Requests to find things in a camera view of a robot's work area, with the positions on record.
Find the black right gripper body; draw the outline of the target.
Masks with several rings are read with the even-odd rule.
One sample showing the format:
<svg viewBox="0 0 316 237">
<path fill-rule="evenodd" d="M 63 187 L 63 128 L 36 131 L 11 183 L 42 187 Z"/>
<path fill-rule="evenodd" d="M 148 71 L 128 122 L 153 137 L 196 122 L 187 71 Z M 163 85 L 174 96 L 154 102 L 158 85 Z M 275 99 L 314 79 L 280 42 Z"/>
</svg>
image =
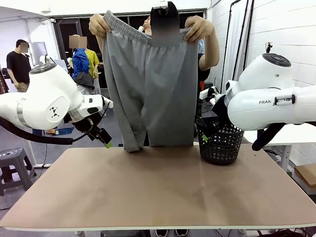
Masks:
<svg viewBox="0 0 316 237">
<path fill-rule="evenodd" d="M 214 106 L 212 107 L 212 112 L 216 114 L 217 119 L 211 124 L 211 127 L 223 127 L 225 125 L 231 124 L 228 117 L 228 109 L 225 105 L 225 98 L 220 97 Z"/>
</svg>

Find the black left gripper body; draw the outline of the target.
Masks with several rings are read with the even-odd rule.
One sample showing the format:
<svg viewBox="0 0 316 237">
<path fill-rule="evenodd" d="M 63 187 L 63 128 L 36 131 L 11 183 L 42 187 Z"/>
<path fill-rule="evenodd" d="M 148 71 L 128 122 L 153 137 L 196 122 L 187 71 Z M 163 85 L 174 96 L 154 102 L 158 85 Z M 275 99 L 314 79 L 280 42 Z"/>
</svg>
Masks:
<svg viewBox="0 0 316 237">
<path fill-rule="evenodd" d="M 82 133 L 87 133 L 90 139 L 95 139 L 99 132 L 99 118 L 85 117 L 84 119 L 74 122 L 73 126 Z"/>
</svg>

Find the person's left hand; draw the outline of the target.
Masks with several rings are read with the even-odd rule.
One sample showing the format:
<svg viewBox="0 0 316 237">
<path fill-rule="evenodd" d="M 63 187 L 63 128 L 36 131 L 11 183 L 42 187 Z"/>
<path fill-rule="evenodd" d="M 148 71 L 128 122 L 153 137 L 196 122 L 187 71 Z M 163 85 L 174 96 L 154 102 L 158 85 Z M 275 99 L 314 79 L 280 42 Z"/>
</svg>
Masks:
<svg viewBox="0 0 316 237">
<path fill-rule="evenodd" d="M 196 43 L 201 39 L 204 39 L 206 43 L 210 43 L 215 36 L 213 24 L 197 15 L 187 18 L 185 27 L 189 30 L 185 34 L 184 40 L 189 43 Z"/>
</svg>

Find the person's right hand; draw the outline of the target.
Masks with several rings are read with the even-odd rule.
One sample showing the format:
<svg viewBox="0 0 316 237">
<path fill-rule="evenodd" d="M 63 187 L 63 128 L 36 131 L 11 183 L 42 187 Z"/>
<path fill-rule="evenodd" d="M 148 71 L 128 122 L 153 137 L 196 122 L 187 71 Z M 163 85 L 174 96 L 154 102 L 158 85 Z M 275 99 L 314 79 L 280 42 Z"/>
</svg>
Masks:
<svg viewBox="0 0 316 237">
<path fill-rule="evenodd" d="M 89 19 L 90 32 L 100 38 L 106 38 L 107 33 L 112 31 L 111 27 L 107 24 L 104 17 L 101 14 L 94 14 Z"/>
</svg>

